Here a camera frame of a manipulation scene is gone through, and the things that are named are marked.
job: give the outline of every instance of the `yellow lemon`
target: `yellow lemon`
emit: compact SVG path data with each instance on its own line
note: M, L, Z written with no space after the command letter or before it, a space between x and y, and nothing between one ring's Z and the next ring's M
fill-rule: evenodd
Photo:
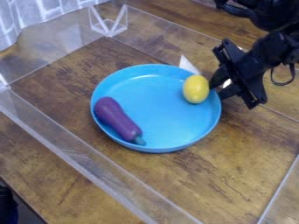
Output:
M191 75L183 83L183 96L191 103L199 103L210 95L210 82L202 75Z

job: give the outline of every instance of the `eggplant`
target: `eggplant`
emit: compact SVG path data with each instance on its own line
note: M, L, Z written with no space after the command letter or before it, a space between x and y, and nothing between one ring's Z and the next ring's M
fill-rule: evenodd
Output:
M94 111L98 119L114 129L127 142L146 145L146 141L142 138L142 129L113 97L106 96L100 98Z

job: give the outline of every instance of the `wooden table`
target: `wooden table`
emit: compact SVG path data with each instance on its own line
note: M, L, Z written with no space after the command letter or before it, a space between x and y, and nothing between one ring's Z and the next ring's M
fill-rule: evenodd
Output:
M265 35L246 19L193 1L127 2L247 49ZM8 51L7 58L15 55ZM249 111L238 97L226 100L219 126L202 141L150 155L113 142L90 117L98 83L146 63L162 61L102 38L15 82L12 90L202 222L257 223L298 154L298 79L287 87L266 80L266 107ZM3 114L0 120L2 178L47 222L143 223Z

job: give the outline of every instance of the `blue bowl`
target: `blue bowl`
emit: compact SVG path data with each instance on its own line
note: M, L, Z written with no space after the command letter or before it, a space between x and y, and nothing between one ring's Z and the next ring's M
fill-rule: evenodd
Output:
M113 73L91 97L91 114L107 135L127 148L166 153L202 140L221 119L221 98L214 90L205 102L191 104L183 98L183 82L193 73L177 66L131 66ZM122 139L98 119L94 108L99 98L110 96L143 130L146 146Z

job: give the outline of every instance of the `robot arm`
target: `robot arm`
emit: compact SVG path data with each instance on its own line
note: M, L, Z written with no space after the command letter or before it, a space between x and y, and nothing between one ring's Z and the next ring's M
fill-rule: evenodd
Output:
M250 18L269 34L257 41L253 49L243 52L235 44L225 39L214 48L219 60L219 69L210 79L210 88L215 88L231 79L231 84L219 91L223 100L233 95L243 98L253 109L259 103L267 103L263 75L282 63L290 65L295 78L295 63L299 62L299 1L298 0L237 0L247 7L229 5L227 0L215 0L218 8L229 13Z

